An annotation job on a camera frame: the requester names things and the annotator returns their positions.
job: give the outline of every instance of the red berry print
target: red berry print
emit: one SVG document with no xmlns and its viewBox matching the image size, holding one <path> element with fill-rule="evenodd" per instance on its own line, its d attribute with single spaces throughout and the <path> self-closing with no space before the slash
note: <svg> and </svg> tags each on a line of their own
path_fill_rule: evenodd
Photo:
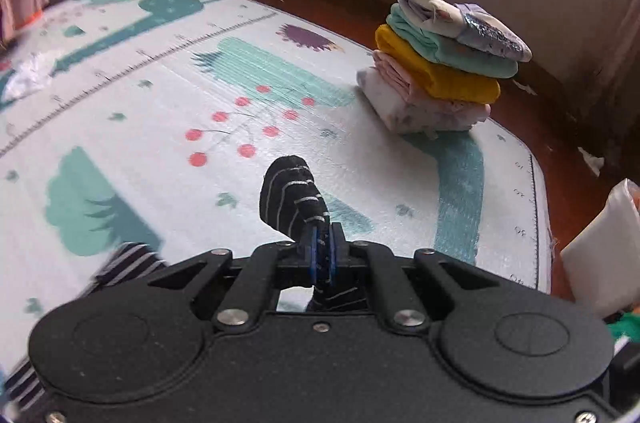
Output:
<svg viewBox="0 0 640 423">
<path fill-rule="evenodd" d="M 262 133 L 265 136 L 269 136 L 269 138 L 275 138 L 280 134 L 280 129 L 278 129 L 278 127 L 276 126 L 267 126 L 262 129 Z"/>
<path fill-rule="evenodd" d="M 202 131 L 200 129 L 189 129 L 184 136 L 190 142 L 195 142 L 202 138 Z"/>
<path fill-rule="evenodd" d="M 293 109 L 288 109 L 284 113 L 282 113 L 287 120 L 297 120 L 298 119 L 298 111 Z"/>
<path fill-rule="evenodd" d="M 216 111 L 211 115 L 211 119 L 214 122 L 226 122 L 228 117 L 229 117 L 229 114 L 225 113 L 225 111 Z"/>
<path fill-rule="evenodd" d="M 255 147 L 250 143 L 245 143 L 238 147 L 238 154 L 243 158 L 252 158 L 255 156 Z"/>
<path fill-rule="evenodd" d="M 204 152 L 194 152 L 189 156 L 189 163 L 194 167 L 202 167 L 207 162 L 207 155 Z"/>
</svg>

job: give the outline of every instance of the debris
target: debris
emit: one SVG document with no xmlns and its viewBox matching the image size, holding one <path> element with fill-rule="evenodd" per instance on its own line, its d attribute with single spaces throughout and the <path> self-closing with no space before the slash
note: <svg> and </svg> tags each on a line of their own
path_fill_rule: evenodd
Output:
<svg viewBox="0 0 640 423">
<path fill-rule="evenodd" d="M 584 158 L 584 162 L 596 176 L 600 176 L 600 169 L 604 166 L 604 158 L 596 158 L 593 154 L 589 154 L 582 147 L 578 147 L 580 154 Z"/>
<path fill-rule="evenodd" d="M 529 95 L 538 96 L 538 93 L 536 93 L 533 89 L 531 89 L 531 87 L 524 86 L 521 83 L 519 83 L 517 80 L 513 80 L 513 83 L 516 84 L 516 87 L 518 89 L 526 91 L 527 93 L 529 93 Z"/>
</svg>

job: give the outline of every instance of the white stripe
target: white stripe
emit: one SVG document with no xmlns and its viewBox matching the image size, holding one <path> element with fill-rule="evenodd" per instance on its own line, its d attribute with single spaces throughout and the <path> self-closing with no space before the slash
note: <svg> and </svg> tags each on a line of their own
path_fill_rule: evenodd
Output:
<svg viewBox="0 0 640 423">
<path fill-rule="evenodd" d="M 16 374 L 18 371 L 20 371 L 20 369 L 21 369 L 21 368 L 23 368 L 25 365 L 27 365 L 27 361 L 28 361 L 28 358 L 25 356 L 25 357 L 22 359 L 22 361 L 20 361 L 20 363 L 18 363 L 18 365 L 16 365 L 16 366 L 12 369 L 11 374 L 9 375 L 9 377 L 14 376 L 14 374 Z"/>
<path fill-rule="evenodd" d="M 345 306 L 350 306 L 351 304 L 357 304 L 358 302 L 364 302 L 364 301 L 365 301 L 365 300 L 364 300 L 364 298 L 361 298 L 360 300 L 354 300 L 353 302 L 345 302 L 344 304 L 340 304 L 340 305 L 338 305 L 338 306 L 332 306 L 332 307 L 330 307 L 327 311 L 333 311 L 334 309 L 337 309 L 337 308 L 342 308 L 342 307 L 345 307 Z"/>
<path fill-rule="evenodd" d="M 43 394 L 44 394 L 44 389 L 40 387 L 40 392 L 37 393 L 33 398 L 31 398 L 24 407 L 22 407 L 22 411 L 30 409 L 33 406 L 33 404 L 36 403 L 37 400 L 39 400 L 42 397 Z"/>
<path fill-rule="evenodd" d="M 151 266 L 149 266 L 145 271 L 143 271 L 140 275 L 138 275 L 136 278 L 140 278 L 143 277 L 145 275 L 149 275 L 151 272 L 153 272 L 157 267 L 159 267 L 161 264 L 164 264 L 164 260 L 159 260 L 158 262 L 153 263 Z"/>
<path fill-rule="evenodd" d="M 18 403 L 22 398 L 24 398 L 28 393 L 30 393 L 34 389 L 34 387 L 37 387 L 39 385 L 40 385 L 40 381 L 38 380 L 38 378 L 34 379 L 27 386 L 27 388 L 24 390 L 24 392 L 20 396 L 16 396 L 12 401 Z"/>
<path fill-rule="evenodd" d="M 103 270 L 99 271 L 98 273 L 100 275 L 97 275 L 97 276 L 107 275 L 107 273 L 109 273 L 113 268 L 115 268 L 117 265 L 119 265 L 123 260 L 127 259 L 127 257 L 129 257 L 132 253 L 135 253 L 136 251 L 138 251 L 140 248 L 142 248 L 144 246 L 145 246 L 145 244 L 136 244 L 132 248 L 128 249 L 123 254 L 121 254 L 121 256 L 119 256 L 117 259 L 112 260 L 107 265 L 106 268 L 104 268 Z"/>
<path fill-rule="evenodd" d="M 11 394 L 14 390 L 18 389 L 18 387 L 22 387 L 24 385 L 24 382 L 27 381 L 32 374 L 35 374 L 35 372 L 35 369 L 33 369 L 33 366 L 31 366 L 29 369 L 27 369 L 27 372 L 20 377 L 17 383 L 6 391 Z"/>
<path fill-rule="evenodd" d="M 265 221 L 268 219 L 268 215 L 269 215 L 269 200 L 271 199 L 271 188 L 273 187 L 273 182 L 275 181 L 275 178 L 278 177 L 278 175 L 282 174 L 283 172 L 286 172 L 287 170 L 309 170 L 309 167 L 305 167 L 304 165 L 300 166 L 300 167 L 291 167 L 291 168 L 284 168 L 281 170 L 278 170 L 276 172 L 276 174 L 273 175 L 273 178 L 271 178 L 271 181 L 269 182 L 269 191 L 267 192 L 267 204 L 264 207 L 264 218 Z"/>
<path fill-rule="evenodd" d="M 287 232 L 287 235 L 289 236 L 289 239 L 292 239 L 291 237 L 291 230 L 293 228 L 293 221 L 296 220 L 296 217 L 298 216 L 300 212 L 298 211 L 298 209 L 296 209 L 296 213 L 294 214 L 294 216 L 291 218 L 291 222 L 289 223 L 289 231 Z"/>
<path fill-rule="evenodd" d="M 338 298 L 338 297 L 341 297 L 342 295 L 347 295 L 347 293 L 351 293 L 352 291 L 356 291 L 356 289 L 358 289 L 358 287 L 354 286 L 351 289 L 348 289 L 347 291 L 342 291 L 342 292 L 338 293 L 337 295 L 334 295 L 332 297 L 326 298 L 325 300 L 333 300 L 334 298 Z"/>
<path fill-rule="evenodd" d="M 302 203 L 302 201 L 319 201 L 319 199 L 315 196 L 306 196 L 304 198 L 296 199 L 293 201 L 293 204 L 297 205 L 298 203 Z"/>
<path fill-rule="evenodd" d="M 280 195 L 280 206 L 278 207 L 278 213 L 276 214 L 276 229 L 280 231 L 280 213 L 282 212 L 282 206 L 284 204 L 284 194 L 287 191 L 287 188 L 291 185 L 308 185 L 309 183 L 313 183 L 312 179 L 307 179 L 305 181 L 290 181 L 284 187 L 282 187 L 282 194 Z"/>
<path fill-rule="evenodd" d="M 324 222 L 324 217 L 322 217 L 322 215 L 312 215 L 311 217 L 308 217 L 305 219 L 305 223 L 308 223 L 309 221 L 323 221 Z"/>
<path fill-rule="evenodd" d="M 149 257 L 153 257 L 152 253 L 146 253 L 145 255 L 143 255 L 142 257 L 140 257 L 138 260 L 135 260 L 132 264 L 130 264 L 129 266 L 127 266 L 123 271 L 121 271 L 120 273 L 118 273 L 115 278 L 113 278 L 112 280 L 110 280 L 107 284 L 105 284 L 105 286 L 111 286 L 113 284 L 117 284 L 120 279 L 124 276 L 126 276 L 127 274 L 129 274 L 129 272 L 131 272 L 132 270 L 136 269 L 140 264 L 142 264 L 143 262 L 145 262 L 146 259 L 148 259 Z"/>
</svg>

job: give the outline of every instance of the wooden floor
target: wooden floor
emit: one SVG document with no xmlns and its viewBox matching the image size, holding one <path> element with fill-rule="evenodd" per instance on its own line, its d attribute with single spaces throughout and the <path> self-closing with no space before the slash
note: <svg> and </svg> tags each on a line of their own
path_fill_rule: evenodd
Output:
<svg viewBox="0 0 640 423">
<path fill-rule="evenodd" d="M 256 1 L 315 22 L 372 49 L 374 32 L 385 21 L 389 9 L 388 0 Z M 527 71 L 529 82 L 531 73 Z M 492 106 L 492 118 L 523 140 L 542 167 L 558 257 L 559 251 L 600 212 L 615 183 L 596 178 L 584 164 L 570 122 L 550 99 L 529 95 L 507 82 L 502 85 L 502 96 Z M 559 257 L 553 266 L 552 293 L 572 298 Z"/>
</svg>

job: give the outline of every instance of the mint green folded cloth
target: mint green folded cloth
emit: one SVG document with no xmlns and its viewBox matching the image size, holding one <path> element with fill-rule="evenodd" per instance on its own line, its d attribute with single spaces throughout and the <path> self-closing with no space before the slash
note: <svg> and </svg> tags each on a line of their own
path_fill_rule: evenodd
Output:
<svg viewBox="0 0 640 423">
<path fill-rule="evenodd" d="M 492 78 L 511 78 L 518 72 L 515 60 L 478 51 L 455 40 L 425 29 L 416 28 L 407 21 L 398 4 L 391 7 L 386 23 L 423 58 L 435 64 L 484 75 Z"/>
</svg>

